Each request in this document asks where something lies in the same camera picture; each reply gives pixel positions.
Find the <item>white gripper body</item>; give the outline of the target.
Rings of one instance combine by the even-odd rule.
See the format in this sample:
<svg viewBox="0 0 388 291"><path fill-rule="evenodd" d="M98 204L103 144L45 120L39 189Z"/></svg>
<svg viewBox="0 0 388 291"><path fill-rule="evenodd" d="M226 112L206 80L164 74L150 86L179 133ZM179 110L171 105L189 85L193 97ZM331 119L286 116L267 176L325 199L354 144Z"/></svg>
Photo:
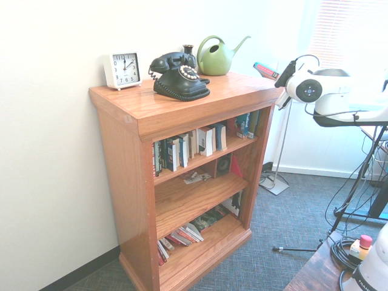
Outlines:
<svg viewBox="0 0 388 291"><path fill-rule="evenodd" d="M282 110L287 107L287 104L292 100L292 97L287 92L286 88L283 88L282 93L275 102L275 105L278 106L279 110Z"/></svg>

